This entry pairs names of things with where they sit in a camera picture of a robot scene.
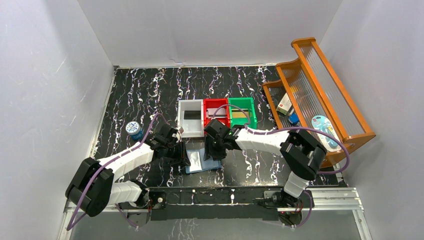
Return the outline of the blue card holder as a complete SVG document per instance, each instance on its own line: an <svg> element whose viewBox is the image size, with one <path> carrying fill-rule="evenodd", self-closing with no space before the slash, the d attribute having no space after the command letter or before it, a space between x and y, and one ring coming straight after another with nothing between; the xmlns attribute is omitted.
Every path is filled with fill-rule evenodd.
<svg viewBox="0 0 424 240"><path fill-rule="evenodd" d="M218 160L213 160L211 157L205 158L205 148L187 150L187 156L190 162L190 166L185 167L187 174L216 170L222 166Z"/></svg>

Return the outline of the white credit card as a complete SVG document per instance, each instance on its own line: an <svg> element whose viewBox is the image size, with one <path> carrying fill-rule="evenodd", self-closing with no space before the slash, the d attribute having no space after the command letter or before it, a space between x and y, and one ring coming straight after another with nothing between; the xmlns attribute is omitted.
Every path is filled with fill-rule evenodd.
<svg viewBox="0 0 424 240"><path fill-rule="evenodd" d="M207 108L206 109L206 117L207 118L227 118L227 107L224 106L222 108Z"/></svg>

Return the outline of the red plastic bin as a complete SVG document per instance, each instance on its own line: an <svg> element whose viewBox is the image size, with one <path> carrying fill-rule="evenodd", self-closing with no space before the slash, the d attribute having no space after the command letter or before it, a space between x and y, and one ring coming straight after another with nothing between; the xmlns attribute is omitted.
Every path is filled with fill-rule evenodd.
<svg viewBox="0 0 424 240"><path fill-rule="evenodd" d="M218 121L223 123L225 126L230 127L230 114L229 106L224 106L219 109L220 106L228 104L227 98L207 98L203 99L203 126L206 125L215 117Z"/></svg>

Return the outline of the green plastic bin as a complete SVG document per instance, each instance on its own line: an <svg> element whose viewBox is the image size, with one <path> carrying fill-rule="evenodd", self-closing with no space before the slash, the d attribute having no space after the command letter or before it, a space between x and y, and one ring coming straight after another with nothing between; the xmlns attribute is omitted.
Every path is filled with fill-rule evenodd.
<svg viewBox="0 0 424 240"><path fill-rule="evenodd" d="M249 128L257 128L256 107L252 97L231 97L228 98L228 103L241 109L229 107L231 128L234 125L244 125L248 120L250 120Z"/></svg>

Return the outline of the white plastic bin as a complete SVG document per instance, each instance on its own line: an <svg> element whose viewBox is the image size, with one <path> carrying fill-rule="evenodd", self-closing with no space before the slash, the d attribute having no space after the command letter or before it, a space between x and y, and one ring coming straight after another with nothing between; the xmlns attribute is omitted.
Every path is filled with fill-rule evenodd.
<svg viewBox="0 0 424 240"><path fill-rule="evenodd" d="M204 104L202 99L179 100L177 127L182 138L204 137Z"/></svg>

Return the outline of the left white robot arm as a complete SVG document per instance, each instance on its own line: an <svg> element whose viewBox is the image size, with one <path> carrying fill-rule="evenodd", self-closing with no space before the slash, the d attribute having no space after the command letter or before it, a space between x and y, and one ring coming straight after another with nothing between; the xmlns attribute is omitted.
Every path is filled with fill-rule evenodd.
<svg viewBox="0 0 424 240"><path fill-rule="evenodd" d="M67 187L65 197L90 217L97 216L109 205L130 203L137 208L152 205L147 187L136 180L118 182L118 179L153 160L163 159L170 165L189 166L182 133L181 127L164 124L149 134L144 143L137 142L100 160L84 159Z"/></svg>

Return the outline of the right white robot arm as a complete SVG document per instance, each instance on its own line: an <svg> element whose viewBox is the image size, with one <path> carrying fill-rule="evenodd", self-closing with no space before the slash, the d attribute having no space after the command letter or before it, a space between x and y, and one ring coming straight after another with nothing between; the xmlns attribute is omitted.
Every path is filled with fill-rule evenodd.
<svg viewBox="0 0 424 240"><path fill-rule="evenodd" d="M327 155L326 148L306 129L277 131L255 130L243 125L232 128L212 119L204 131L209 155L214 160L226 157L228 150L256 150L284 158L290 174L282 190L282 202L295 207L302 192L313 181Z"/></svg>

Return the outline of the gold card in green bin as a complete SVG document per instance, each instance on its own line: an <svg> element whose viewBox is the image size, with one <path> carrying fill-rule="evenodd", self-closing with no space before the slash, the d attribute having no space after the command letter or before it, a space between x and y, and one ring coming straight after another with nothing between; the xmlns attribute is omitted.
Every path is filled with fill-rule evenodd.
<svg viewBox="0 0 424 240"><path fill-rule="evenodd" d="M248 118L249 117L249 113L246 111L245 113L243 113L242 111L238 110L238 109L233 109L231 111L230 116L233 119L239 119L239 118Z"/></svg>

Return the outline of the blue round tape tin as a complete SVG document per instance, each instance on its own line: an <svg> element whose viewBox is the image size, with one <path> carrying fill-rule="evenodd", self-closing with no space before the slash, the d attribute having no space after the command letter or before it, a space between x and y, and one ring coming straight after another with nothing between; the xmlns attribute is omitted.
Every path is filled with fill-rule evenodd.
<svg viewBox="0 0 424 240"><path fill-rule="evenodd" d="M125 131L134 141L139 141L143 137L143 130L137 121L130 121L125 126Z"/></svg>

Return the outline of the small red white box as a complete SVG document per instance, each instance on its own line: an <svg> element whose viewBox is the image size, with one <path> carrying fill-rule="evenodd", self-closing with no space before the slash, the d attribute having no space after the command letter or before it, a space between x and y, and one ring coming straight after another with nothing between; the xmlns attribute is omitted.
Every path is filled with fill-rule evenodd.
<svg viewBox="0 0 424 240"><path fill-rule="evenodd" d="M279 103L277 104L276 111L283 115L287 115L291 111L292 106L293 104L290 100L289 95L285 93L283 97L281 98L281 100L279 101Z"/></svg>

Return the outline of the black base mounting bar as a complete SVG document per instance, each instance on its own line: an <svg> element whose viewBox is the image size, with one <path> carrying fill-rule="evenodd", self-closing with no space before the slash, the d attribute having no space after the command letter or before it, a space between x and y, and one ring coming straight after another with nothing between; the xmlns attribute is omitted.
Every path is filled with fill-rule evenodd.
<svg viewBox="0 0 424 240"><path fill-rule="evenodd" d="M176 219L262 219L296 213L299 200L286 200L279 186L152 187L154 221Z"/></svg>

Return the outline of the small blue object on shelf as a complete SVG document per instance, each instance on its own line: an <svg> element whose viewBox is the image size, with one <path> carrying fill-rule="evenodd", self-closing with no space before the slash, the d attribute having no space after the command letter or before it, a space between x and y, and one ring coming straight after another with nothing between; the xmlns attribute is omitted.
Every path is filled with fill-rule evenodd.
<svg viewBox="0 0 424 240"><path fill-rule="evenodd" d="M289 116L288 121L291 125L297 125L300 122L300 119L296 113L293 113Z"/></svg>

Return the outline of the orange wooden shelf rack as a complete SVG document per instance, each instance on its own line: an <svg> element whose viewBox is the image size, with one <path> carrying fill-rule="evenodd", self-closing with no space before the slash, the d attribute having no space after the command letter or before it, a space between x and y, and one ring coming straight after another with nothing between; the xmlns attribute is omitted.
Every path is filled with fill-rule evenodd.
<svg viewBox="0 0 424 240"><path fill-rule="evenodd" d="M319 117L330 123L329 132L349 153L373 139L373 132L329 60L313 37L295 39L297 58L275 66L279 79L263 83L263 91L278 129L290 126L277 110L287 95L302 127L312 128Z"/></svg>

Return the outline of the blue blister pack toy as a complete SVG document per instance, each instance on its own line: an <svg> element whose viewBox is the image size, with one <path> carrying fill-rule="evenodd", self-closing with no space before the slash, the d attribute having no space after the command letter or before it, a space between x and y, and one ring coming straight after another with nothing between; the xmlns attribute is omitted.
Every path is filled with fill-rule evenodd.
<svg viewBox="0 0 424 240"><path fill-rule="evenodd" d="M311 120L311 124L315 130L331 135L338 141L340 140L331 121L326 116L314 116ZM318 137L328 152L338 152L342 150L342 148L333 139L321 134L318 134Z"/></svg>

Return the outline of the aluminium rail frame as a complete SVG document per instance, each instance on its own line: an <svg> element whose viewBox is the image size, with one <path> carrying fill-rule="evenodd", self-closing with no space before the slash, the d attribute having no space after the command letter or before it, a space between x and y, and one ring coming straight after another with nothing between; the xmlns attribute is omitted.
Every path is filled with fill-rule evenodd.
<svg viewBox="0 0 424 240"><path fill-rule="evenodd" d="M315 211L342 211L352 210L356 227L358 229L361 240L372 240L370 230L368 228L364 208L355 187L314 187L310 188L311 197L314 200ZM63 218L57 240L69 240L72 230L67 231L68 221L71 219L72 213L76 205L67 201L63 211Z"/></svg>

